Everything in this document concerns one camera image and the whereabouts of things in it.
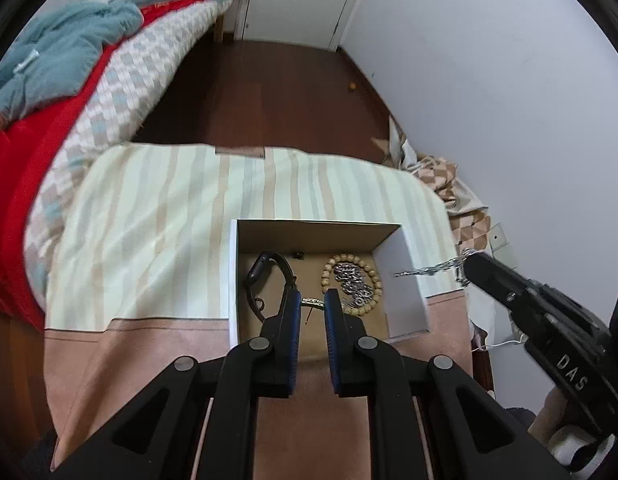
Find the red bed blanket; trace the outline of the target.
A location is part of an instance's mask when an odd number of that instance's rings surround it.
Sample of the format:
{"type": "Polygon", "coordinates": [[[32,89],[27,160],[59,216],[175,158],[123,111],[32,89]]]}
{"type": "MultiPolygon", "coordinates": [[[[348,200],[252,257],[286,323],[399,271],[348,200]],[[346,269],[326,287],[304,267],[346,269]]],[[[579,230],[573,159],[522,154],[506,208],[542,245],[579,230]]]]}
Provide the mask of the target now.
{"type": "MultiPolygon", "coordinates": [[[[205,0],[173,0],[146,6],[142,10],[142,27],[195,1],[205,0]]],[[[24,270],[24,230],[29,212],[62,142],[103,75],[105,64],[125,41],[103,50],[76,96],[44,106],[0,132],[0,312],[36,330],[44,330],[46,309],[36,304],[24,270]]]]}

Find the brown checkered cloth bag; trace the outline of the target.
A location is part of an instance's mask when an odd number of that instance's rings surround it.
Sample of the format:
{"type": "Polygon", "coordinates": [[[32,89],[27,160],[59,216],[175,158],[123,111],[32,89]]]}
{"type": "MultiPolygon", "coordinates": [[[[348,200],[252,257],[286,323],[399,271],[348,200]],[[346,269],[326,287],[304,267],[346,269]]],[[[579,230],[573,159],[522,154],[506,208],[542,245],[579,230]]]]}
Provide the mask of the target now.
{"type": "Polygon", "coordinates": [[[384,153],[385,166],[412,174],[443,201],[458,252],[489,249],[489,208],[460,179],[455,162],[416,151],[392,116],[388,118],[388,139],[372,141],[384,153]]]}

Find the teal blue quilt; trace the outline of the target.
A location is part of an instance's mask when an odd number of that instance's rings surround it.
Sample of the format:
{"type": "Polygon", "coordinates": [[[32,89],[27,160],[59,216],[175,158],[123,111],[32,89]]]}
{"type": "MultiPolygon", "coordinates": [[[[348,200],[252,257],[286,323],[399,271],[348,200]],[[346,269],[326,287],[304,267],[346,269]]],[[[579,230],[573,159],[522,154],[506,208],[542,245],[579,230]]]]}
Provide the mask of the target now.
{"type": "Polygon", "coordinates": [[[14,122],[48,103],[75,96],[104,47],[133,36],[144,23],[141,6],[108,0],[69,3],[34,18],[0,61],[0,116],[14,122]],[[13,74],[32,49],[40,57],[22,73],[13,74]]]}

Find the white tissue on quilt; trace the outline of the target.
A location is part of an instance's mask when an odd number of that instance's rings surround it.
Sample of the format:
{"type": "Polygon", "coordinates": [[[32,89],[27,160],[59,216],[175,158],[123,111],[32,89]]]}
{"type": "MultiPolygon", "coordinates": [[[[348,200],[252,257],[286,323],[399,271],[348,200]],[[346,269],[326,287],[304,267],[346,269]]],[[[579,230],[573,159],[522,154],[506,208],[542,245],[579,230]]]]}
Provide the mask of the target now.
{"type": "Polygon", "coordinates": [[[36,49],[32,49],[29,52],[29,54],[21,62],[15,65],[13,69],[13,74],[22,73],[28,66],[30,66],[39,57],[40,57],[39,51],[36,49]]]}

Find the pink striped table cloth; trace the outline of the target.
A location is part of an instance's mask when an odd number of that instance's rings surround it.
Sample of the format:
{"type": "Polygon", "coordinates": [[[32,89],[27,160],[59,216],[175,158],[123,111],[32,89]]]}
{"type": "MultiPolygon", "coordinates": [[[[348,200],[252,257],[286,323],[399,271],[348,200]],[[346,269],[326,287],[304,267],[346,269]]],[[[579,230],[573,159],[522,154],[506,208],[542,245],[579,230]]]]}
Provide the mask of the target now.
{"type": "Polygon", "coordinates": [[[177,356],[228,351],[235,219],[391,223],[413,266],[456,253],[446,207],[403,170],[270,148],[110,148],[79,186],[45,293],[44,378],[60,464],[177,356]]]}

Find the checkered white grey quilt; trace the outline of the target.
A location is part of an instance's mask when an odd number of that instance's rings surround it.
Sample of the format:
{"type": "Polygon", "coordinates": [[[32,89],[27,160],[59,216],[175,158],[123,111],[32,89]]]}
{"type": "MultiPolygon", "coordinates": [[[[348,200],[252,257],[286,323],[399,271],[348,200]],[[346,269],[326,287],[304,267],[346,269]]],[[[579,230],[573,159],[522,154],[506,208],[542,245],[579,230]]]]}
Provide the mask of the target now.
{"type": "Polygon", "coordinates": [[[47,280],[66,215],[94,160],[131,140],[171,84],[196,42],[233,0],[195,1],[171,10],[122,43],[62,142],[31,206],[24,230],[24,270],[36,304],[46,309],[47,280]]]}

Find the white cardboard box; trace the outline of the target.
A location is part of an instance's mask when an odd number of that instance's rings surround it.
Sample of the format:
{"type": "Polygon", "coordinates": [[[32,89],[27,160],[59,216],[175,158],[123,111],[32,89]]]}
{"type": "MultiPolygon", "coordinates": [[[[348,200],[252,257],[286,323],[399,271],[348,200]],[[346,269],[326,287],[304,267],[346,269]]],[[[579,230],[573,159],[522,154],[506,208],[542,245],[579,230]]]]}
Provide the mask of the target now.
{"type": "Polygon", "coordinates": [[[367,333],[389,342],[429,332],[427,300],[414,278],[397,273],[412,268],[415,252],[404,226],[310,220],[234,219],[228,245],[228,330],[235,346],[257,335],[261,322],[248,307],[242,281],[262,252],[279,252],[296,276],[302,298],[323,299],[336,289],[351,313],[359,300],[336,278],[347,263],[363,283],[368,300],[360,311],[367,333]]]}

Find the black smart watch band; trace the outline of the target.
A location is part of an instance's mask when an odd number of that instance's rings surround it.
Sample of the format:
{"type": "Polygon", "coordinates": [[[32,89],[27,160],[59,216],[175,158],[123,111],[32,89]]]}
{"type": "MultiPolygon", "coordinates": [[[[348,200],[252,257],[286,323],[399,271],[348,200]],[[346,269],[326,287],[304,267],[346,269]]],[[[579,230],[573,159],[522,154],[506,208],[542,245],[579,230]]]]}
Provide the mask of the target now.
{"type": "Polygon", "coordinates": [[[263,323],[266,298],[274,285],[282,286],[282,302],[288,290],[296,287],[296,276],[287,259],[279,252],[262,252],[243,278],[242,286],[251,312],[263,323]]]}

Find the small silver earring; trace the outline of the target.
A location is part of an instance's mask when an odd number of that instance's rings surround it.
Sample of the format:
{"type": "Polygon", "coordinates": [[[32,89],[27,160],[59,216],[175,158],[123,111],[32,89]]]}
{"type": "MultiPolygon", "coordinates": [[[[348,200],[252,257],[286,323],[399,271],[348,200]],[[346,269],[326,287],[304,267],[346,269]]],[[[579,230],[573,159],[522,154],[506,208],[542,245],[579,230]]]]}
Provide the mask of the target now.
{"type": "Polygon", "coordinates": [[[309,308],[311,311],[315,309],[324,310],[324,301],[318,298],[302,298],[300,306],[309,308]]]}

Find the white cup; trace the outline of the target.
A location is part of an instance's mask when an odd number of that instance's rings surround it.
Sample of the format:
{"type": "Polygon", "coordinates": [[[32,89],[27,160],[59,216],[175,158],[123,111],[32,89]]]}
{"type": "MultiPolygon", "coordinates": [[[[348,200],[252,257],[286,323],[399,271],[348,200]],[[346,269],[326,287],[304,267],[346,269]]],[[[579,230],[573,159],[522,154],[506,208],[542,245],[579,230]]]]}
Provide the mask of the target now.
{"type": "Polygon", "coordinates": [[[609,436],[596,440],[575,426],[560,428],[548,441],[553,457],[567,469],[571,479],[589,479],[615,444],[609,436]]]}

